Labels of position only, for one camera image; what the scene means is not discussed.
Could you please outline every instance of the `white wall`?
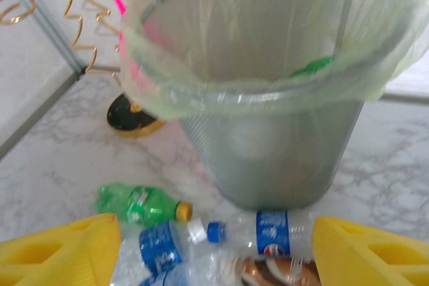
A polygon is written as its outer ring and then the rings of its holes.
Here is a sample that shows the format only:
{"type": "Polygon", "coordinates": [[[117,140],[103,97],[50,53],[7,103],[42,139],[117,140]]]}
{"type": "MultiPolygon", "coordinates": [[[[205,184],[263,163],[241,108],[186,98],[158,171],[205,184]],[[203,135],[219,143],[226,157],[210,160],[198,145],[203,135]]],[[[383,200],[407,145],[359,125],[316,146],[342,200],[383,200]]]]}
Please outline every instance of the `white wall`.
{"type": "Polygon", "coordinates": [[[72,75],[34,18],[0,25],[0,147],[72,75]]]}
{"type": "MultiPolygon", "coordinates": [[[[78,22],[73,19],[65,19],[64,9],[68,0],[42,0],[44,5],[48,8],[50,14],[56,23],[62,26],[63,32],[68,38],[68,41],[74,39],[77,30],[78,22]]],[[[109,23],[115,27],[120,28],[120,14],[115,6],[113,0],[97,0],[106,5],[111,10],[111,16],[108,18],[109,23]]],[[[107,28],[101,26],[95,20],[97,8],[84,0],[74,0],[70,9],[70,14],[80,14],[84,17],[84,25],[82,36],[78,44],[92,45],[99,49],[97,56],[97,65],[119,67],[119,55],[115,52],[115,46],[119,42],[118,35],[115,35],[107,28]]],[[[92,58],[91,51],[76,51],[76,54],[89,64],[92,58]]]]}
{"type": "Polygon", "coordinates": [[[390,82],[386,92],[429,98],[429,52],[410,69],[390,82]]]}

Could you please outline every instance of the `yellow base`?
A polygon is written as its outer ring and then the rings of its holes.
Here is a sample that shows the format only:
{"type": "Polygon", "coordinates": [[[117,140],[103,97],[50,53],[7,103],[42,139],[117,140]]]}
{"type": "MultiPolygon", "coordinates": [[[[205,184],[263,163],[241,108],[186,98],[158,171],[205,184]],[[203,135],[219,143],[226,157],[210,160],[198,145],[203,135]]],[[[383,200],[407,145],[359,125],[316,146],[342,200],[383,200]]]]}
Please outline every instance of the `yellow base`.
{"type": "Polygon", "coordinates": [[[429,286],[429,244],[317,218],[312,250],[323,286],[429,286]]]}
{"type": "Polygon", "coordinates": [[[141,129],[136,129],[132,131],[121,131],[118,129],[115,129],[114,127],[111,127],[114,132],[121,136],[121,137],[129,137],[132,139],[136,139],[138,137],[145,137],[146,135],[152,134],[156,130],[158,130],[160,127],[162,127],[164,124],[166,124],[165,121],[156,120],[155,122],[152,122],[146,127],[142,127],[141,129]]]}
{"type": "Polygon", "coordinates": [[[101,214],[0,244],[0,286],[109,286],[121,231],[101,214]]]}

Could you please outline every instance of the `crushed plastic bottle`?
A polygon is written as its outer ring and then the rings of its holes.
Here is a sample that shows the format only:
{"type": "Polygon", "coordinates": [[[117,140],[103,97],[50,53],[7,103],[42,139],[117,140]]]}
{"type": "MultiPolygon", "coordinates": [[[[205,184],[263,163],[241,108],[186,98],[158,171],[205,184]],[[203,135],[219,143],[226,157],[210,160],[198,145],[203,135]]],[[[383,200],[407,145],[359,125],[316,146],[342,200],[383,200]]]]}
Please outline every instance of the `crushed plastic bottle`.
{"type": "Polygon", "coordinates": [[[246,258],[236,266],[242,285],[322,286],[314,261],[297,258],[246,258]]]}
{"type": "Polygon", "coordinates": [[[293,256],[310,260],[313,212],[242,212],[226,222],[208,224],[208,240],[240,255],[293,256]]]}
{"type": "Polygon", "coordinates": [[[208,253],[197,261],[174,267],[139,286],[242,286],[239,258],[229,251],[208,253]]]}
{"type": "Polygon", "coordinates": [[[126,232],[111,286],[136,286],[149,276],[157,277],[217,249],[217,245],[207,241],[206,226],[200,218],[188,223],[171,220],[148,229],[136,228],[132,226],[126,232]]]}
{"type": "Polygon", "coordinates": [[[95,208],[146,228],[167,220],[188,222],[192,217],[192,204],[173,200],[163,189],[120,183],[101,186],[95,208]]]}

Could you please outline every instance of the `blue bottle cap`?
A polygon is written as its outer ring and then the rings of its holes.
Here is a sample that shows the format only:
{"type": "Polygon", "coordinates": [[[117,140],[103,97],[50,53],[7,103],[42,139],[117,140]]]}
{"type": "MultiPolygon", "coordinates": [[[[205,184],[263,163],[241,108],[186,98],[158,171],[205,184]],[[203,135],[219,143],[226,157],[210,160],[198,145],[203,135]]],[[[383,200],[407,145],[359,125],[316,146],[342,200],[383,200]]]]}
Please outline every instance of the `blue bottle cap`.
{"type": "Polygon", "coordinates": [[[207,226],[207,239],[214,244],[225,241],[225,224],[219,221],[210,222],[207,226]]]}

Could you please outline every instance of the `green plastic bottle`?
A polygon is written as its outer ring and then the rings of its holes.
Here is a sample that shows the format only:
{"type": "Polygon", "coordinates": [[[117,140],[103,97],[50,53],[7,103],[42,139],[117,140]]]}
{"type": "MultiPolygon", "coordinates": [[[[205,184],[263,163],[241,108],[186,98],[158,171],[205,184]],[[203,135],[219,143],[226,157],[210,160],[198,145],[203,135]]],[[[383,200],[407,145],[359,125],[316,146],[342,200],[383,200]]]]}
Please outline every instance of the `green plastic bottle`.
{"type": "Polygon", "coordinates": [[[99,213],[115,213],[120,221],[150,228],[161,222],[188,222],[192,204],[173,200],[163,189],[125,184],[108,184],[99,188],[95,204],[99,213]]]}
{"type": "Polygon", "coordinates": [[[333,60],[334,60],[333,56],[323,57],[318,60],[314,60],[304,68],[290,74],[290,77],[295,77],[300,75],[313,75],[317,73],[319,70],[327,67],[333,60]]]}

